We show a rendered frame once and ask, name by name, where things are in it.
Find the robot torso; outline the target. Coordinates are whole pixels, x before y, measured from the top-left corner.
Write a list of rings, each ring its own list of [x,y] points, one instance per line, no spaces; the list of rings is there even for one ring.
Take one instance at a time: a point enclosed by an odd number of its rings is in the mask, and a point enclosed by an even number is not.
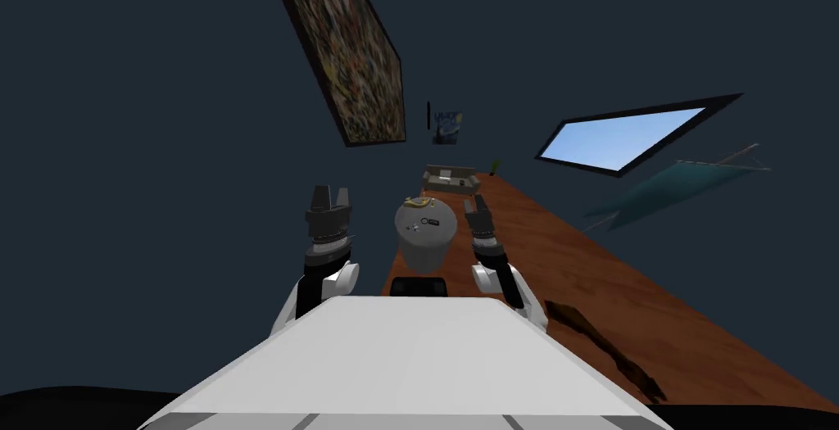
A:
[[[499,300],[338,296],[138,430],[673,430]]]

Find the teal curtain on rod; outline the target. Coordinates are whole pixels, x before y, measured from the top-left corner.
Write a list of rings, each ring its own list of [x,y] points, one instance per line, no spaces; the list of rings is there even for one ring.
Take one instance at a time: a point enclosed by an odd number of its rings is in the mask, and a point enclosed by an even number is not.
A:
[[[590,210],[586,217],[599,216],[600,219],[582,231],[587,233],[604,224],[609,231],[613,231],[747,174],[770,172],[771,168],[752,156],[757,147],[758,144],[752,144],[716,162],[677,160],[614,200]]]

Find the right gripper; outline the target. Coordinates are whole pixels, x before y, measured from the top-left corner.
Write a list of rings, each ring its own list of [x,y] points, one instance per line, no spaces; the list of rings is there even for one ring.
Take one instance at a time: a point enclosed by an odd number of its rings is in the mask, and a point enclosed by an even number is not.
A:
[[[495,226],[492,220],[492,212],[482,194],[474,195],[473,199],[463,200],[465,219],[469,225],[471,236],[477,239],[489,239],[495,237]]]

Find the small blue picture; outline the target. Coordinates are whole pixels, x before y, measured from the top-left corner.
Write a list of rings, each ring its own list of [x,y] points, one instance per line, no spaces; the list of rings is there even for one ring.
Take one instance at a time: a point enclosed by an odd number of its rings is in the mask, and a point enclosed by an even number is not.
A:
[[[426,102],[426,127],[431,132],[432,145],[456,145],[462,120],[460,111],[432,112],[431,103]]]

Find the dark-framed window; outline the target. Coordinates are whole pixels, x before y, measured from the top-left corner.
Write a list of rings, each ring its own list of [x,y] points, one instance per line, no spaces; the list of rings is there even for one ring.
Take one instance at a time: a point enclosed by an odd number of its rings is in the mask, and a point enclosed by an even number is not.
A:
[[[535,158],[623,178],[742,96],[734,93],[566,119]]]

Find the large dark-framed painting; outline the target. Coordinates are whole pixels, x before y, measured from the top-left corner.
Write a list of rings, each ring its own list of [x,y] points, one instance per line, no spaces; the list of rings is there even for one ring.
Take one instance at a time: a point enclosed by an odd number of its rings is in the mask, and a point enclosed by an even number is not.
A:
[[[370,0],[282,0],[346,147],[407,140],[401,58]]]

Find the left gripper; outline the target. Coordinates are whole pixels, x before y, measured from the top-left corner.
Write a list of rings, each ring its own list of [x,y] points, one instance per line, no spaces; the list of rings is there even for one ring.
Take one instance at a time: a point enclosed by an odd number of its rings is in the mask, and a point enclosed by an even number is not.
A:
[[[312,242],[336,242],[347,236],[352,207],[348,188],[340,188],[333,206],[330,187],[315,185],[311,209],[305,213]]]

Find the grey sofa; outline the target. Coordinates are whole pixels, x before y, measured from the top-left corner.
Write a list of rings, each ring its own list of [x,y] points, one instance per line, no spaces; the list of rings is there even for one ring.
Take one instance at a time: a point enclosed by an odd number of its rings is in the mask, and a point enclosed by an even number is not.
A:
[[[480,187],[481,181],[474,167],[427,165],[423,174],[422,189],[425,192],[470,196],[477,193]]]

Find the round grey table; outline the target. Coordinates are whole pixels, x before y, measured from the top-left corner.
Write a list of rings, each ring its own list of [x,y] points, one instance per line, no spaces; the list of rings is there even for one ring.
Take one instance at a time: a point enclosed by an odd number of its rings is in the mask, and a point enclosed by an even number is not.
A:
[[[422,218],[439,220],[440,225],[421,224]],[[401,258],[409,270],[417,274],[431,274],[441,268],[457,230],[457,218],[449,205],[439,199],[435,200],[433,207],[423,209],[400,205],[394,225]]]

